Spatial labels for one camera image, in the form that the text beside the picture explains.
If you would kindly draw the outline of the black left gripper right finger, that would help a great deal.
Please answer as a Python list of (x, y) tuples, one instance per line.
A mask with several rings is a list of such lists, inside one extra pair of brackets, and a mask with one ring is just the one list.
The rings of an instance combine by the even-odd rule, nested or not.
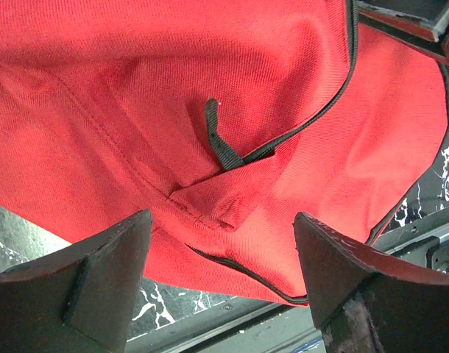
[(307, 213), (294, 236), (327, 352), (449, 352), (449, 274), (349, 238)]

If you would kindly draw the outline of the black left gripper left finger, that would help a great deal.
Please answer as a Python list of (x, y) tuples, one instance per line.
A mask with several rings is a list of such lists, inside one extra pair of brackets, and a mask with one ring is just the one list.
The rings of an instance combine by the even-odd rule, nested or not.
[(0, 352), (123, 352), (151, 240), (139, 211), (0, 273)]

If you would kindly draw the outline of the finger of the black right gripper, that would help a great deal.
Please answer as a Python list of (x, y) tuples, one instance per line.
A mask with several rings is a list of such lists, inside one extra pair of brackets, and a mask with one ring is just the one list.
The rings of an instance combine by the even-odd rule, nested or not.
[(449, 1), (358, 1), (362, 23), (449, 65)]

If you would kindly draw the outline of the red student backpack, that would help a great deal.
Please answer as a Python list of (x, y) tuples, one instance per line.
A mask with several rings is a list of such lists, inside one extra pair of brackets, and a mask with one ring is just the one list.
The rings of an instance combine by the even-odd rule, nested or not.
[(449, 67), (354, 1), (0, 1), (0, 205), (148, 209), (168, 285), (304, 305), (296, 214), (373, 242), (448, 130)]

